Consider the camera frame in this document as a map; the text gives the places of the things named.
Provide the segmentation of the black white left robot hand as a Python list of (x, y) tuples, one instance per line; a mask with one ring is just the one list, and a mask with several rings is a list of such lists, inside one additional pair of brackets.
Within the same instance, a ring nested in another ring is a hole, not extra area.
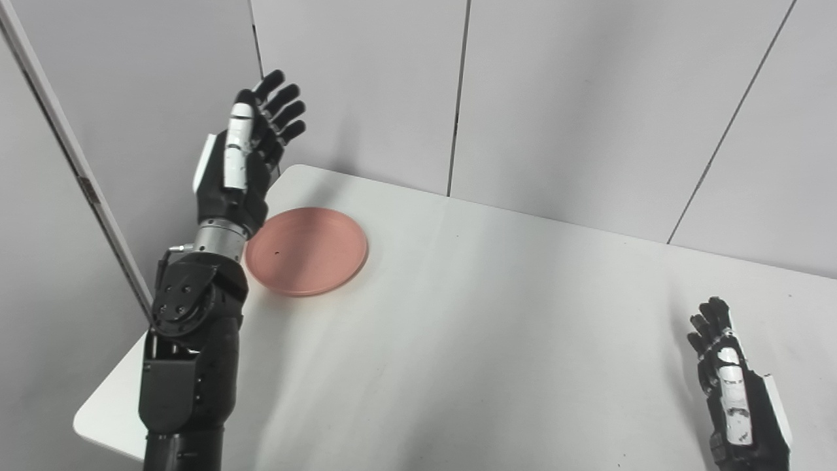
[(254, 236), (267, 218), (266, 194), (280, 176), (285, 149), (306, 130), (298, 84), (280, 69), (236, 95), (227, 124), (207, 136), (192, 192), (197, 220), (226, 220)]

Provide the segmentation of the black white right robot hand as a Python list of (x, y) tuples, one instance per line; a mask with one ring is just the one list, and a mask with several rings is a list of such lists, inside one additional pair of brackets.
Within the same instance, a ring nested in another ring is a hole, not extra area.
[(789, 470), (793, 436), (773, 375), (748, 364), (730, 308), (711, 297), (689, 319), (700, 388), (713, 432), (712, 459), (721, 470)]

